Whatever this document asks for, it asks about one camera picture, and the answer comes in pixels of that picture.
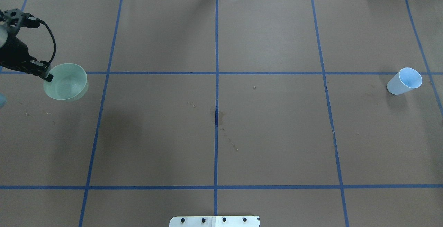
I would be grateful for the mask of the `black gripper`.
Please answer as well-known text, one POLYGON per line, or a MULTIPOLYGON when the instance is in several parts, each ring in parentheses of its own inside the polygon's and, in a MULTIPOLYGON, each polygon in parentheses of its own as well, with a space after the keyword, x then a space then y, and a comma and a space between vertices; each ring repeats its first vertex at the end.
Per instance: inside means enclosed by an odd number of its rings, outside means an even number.
POLYGON ((28 47, 16 37, 8 37, 0 49, 0 64, 2 67, 33 74, 46 82, 52 82, 50 74, 51 62, 35 60, 28 51, 28 47))

